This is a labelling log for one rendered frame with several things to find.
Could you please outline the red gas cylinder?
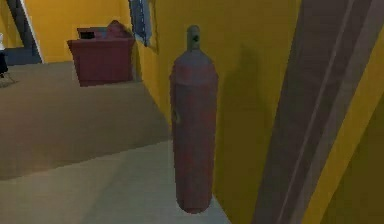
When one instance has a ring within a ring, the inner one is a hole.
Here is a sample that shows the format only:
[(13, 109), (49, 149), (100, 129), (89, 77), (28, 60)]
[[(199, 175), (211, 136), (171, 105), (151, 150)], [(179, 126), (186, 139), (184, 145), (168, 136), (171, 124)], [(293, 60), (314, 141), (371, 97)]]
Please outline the red gas cylinder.
[(200, 49), (200, 29), (187, 29), (187, 49), (170, 75), (176, 198), (187, 213), (205, 211), (212, 199), (218, 75)]

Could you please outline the grey framed window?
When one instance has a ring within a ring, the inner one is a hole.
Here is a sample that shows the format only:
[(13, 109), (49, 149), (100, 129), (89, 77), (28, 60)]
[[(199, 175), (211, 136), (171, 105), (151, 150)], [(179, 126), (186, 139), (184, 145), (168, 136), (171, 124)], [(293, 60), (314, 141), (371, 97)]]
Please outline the grey framed window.
[(132, 32), (146, 48), (158, 52), (155, 0), (128, 0)]

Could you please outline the black chair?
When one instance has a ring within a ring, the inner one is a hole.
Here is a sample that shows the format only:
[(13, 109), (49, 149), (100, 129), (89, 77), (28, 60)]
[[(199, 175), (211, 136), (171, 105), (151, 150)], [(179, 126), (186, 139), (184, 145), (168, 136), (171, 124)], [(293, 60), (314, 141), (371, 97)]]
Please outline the black chair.
[(15, 83), (15, 80), (9, 73), (3, 39), (3, 34), (0, 32), (0, 88), (4, 88), (10, 83)]

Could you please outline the dark grey door frame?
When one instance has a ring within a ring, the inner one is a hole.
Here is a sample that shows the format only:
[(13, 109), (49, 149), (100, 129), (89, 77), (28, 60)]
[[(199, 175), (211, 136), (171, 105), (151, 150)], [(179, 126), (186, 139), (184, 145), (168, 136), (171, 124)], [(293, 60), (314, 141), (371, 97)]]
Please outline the dark grey door frame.
[(21, 0), (5, 0), (10, 9), (13, 22), (23, 44), (22, 47), (6, 50), (7, 63), (13, 65), (39, 64), (42, 62), (40, 53), (33, 37), (31, 26)]

